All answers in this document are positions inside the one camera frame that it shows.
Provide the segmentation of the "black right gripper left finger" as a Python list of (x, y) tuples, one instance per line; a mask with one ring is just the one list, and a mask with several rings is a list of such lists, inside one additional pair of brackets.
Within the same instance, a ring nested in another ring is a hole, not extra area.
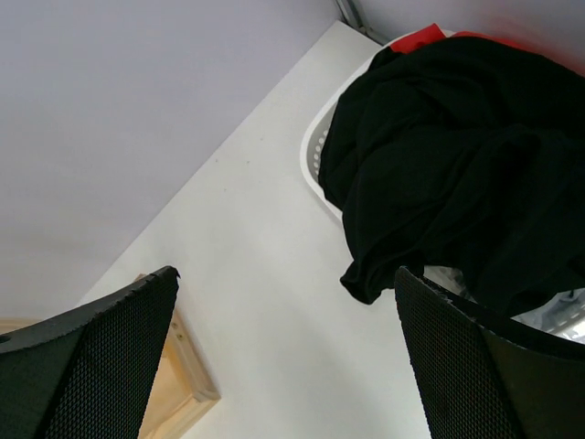
[(1, 436), (136, 438), (176, 305), (165, 266), (1, 336)]

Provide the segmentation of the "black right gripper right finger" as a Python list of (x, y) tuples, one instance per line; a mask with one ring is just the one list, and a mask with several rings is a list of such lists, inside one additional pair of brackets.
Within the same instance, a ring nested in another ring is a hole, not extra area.
[(401, 267), (395, 298), (433, 438), (581, 438), (583, 345)]

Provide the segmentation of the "black tank top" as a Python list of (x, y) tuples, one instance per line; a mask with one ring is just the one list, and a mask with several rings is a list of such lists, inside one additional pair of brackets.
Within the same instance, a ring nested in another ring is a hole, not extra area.
[(443, 266), (498, 314), (535, 309), (584, 285), (584, 79), (481, 37), (383, 48), (338, 100), (318, 183), (357, 301)]

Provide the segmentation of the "red tank top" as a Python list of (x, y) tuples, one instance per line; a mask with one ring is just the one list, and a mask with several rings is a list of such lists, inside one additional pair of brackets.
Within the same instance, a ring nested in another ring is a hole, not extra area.
[(404, 34), (400, 37), (394, 38), (388, 43), (388, 47), (393, 51), (406, 54), (418, 48), (427, 46), (431, 43), (442, 41), (449, 37), (478, 37), (490, 41), (503, 44), (505, 46), (521, 49), (530, 53), (535, 53), (544, 56), (547, 59), (557, 62), (559, 65), (584, 76), (584, 60), (572, 57), (566, 53), (545, 48), (537, 43), (525, 42), (510, 37), (495, 37), (485, 33), (473, 32), (469, 30), (451, 31), (439, 27), (433, 23), (420, 30)]

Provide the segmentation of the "grey tank top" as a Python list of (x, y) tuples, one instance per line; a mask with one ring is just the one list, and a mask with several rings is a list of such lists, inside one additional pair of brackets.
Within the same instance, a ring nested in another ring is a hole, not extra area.
[[(425, 266), (423, 275), (440, 287), (475, 303), (463, 282), (463, 274), (444, 266)], [(556, 294), (542, 306), (513, 316), (532, 327), (568, 341), (584, 344), (584, 289)]]

